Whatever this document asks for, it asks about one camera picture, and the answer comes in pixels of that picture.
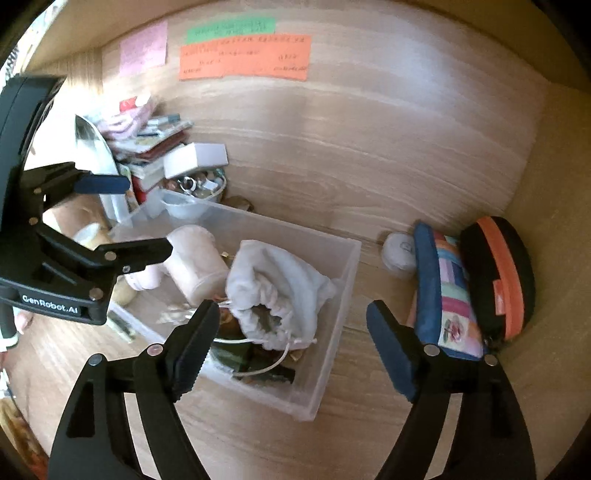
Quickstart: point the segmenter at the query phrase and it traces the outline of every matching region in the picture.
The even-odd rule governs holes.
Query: white box
[[[228,164],[226,145],[222,143],[190,143],[177,147],[162,157],[164,175],[173,179],[199,168],[224,167]]]

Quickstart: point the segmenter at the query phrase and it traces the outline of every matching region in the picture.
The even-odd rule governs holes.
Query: white cord
[[[279,358],[279,360],[277,362],[275,362],[272,365],[269,365],[268,367],[265,368],[261,368],[260,370],[254,370],[252,372],[234,372],[232,373],[233,377],[254,377],[255,375],[260,375],[260,374],[264,374],[267,373],[270,370],[273,370],[275,367],[277,367],[280,363],[282,363],[283,360],[285,360],[285,358],[287,357],[287,354],[290,351],[290,346],[291,343],[290,342],[290,337],[291,337],[291,332],[287,333],[287,345],[285,346],[285,350],[283,350],[283,355],[281,355],[281,357]],[[216,338],[213,340],[216,343],[228,343],[228,344],[236,344],[236,343],[251,343],[253,342],[253,339],[251,338],[243,338],[240,340],[227,340],[225,338]]]
[[[250,338],[242,338],[240,340],[230,340],[226,338],[214,338],[213,340],[216,343],[228,343],[230,345],[234,345],[236,343],[252,343],[252,339]]]
[[[287,352],[289,352],[289,351],[290,351],[290,344],[287,343],[287,345],[285,346],[285,350],[283,350],[283,355],[281,355],[281,358],[277,362],[275,362],[274,364],[269,365],[266,368],[261,368],[260,370],[255,370],[253,372],[234,372],[232,375],[234,377],[253,377],[254,375],[260,375],[260,374],[267,373],[269,370],[273,370],[283,360],[285,360],[285,357],[287,356]]]

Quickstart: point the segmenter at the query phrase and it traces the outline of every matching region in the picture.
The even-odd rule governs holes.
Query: wood grain surface
[[[205,3],[205,0],[69,0],[34,52],[37,69],[57,59],[103,47],[155,18]],[[359,2],[362,8],[365,2]],[[517,53],[552,82],[590,91],[591,82],[567,41],[531,0],[407,0],[456,18]],[[245,9],[272,7],[267,0],[242,0]],[[313,8],[318,0],[293,5]],[[332,1],[332,7],[346,3]]]
[[[507,209],[532,258],[534,315],[502,362],[544,478],[591,414],[591,96],[548,95],[538,140]]]
[[[105,94],[150,89],[163,111],[196,122],[195,140],[227,145],[231,193],[251,199],[260,213],[366,240],[316,421],[294,422],[200,378],[178,409],[205,467],[214,479],[373,479],[410,406],[381,365],[365,307],[384,299],[404,319],[414,284],[384,270],[372,241],[418,219],[457,232],[483,213],[501,213],[517,190],[507,215],[531,250],[538,305],[502,361],[538,471],[547,474],[591,411],[591,100],[552,86],[544,109],[548,82],[530,66],[432,12],[386,2],[364,9],[329,0],[253,5],[218,2],[174,14],[167,65],[145,74],[119,78],[118,44],[102,52]],[[278,32],[313,36],[308,82],[179,82],[186,30],[244,11],[277,17]],[[105,327],[38,318],[8,368],[41,444],[50,449],[88,356],[121,358],[144,347],[124,344]],[[132,399],[130,406],[140,461],[157,478]],[[456,398],[433,475],[445,463],[454,415]]]
[[[308,81],[179,82],[187,30],[245,12],[312,35]],[[225,143],[229,193],[259,213],[375,241],[419,219],[453,233],[503,211],[547,81],[490,38],[406,4],[230,0],[169,16],[163,67],[120,77],[119,42],[107,45],[103,89],[149,90],[161,112],[195,122],[192,140]]]

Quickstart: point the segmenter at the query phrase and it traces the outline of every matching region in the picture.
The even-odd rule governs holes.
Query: white round object
[[[167,235],[173,253],[164,262],[187,301],[197,307],[213,295],[224,296],[228,267],[214,236],[199,225],[185,225]]]
[[[412,235],[402,232],[389,234],[382,249],[382,261],[397,277],[412,277],[417,270]]]

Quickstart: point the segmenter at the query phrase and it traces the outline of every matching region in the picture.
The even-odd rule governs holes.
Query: pink fabric
[[[96,127],[106,140],[125,140],[143,128],[155,109],[155,102],[150,99],[145,105],[104,119]]]

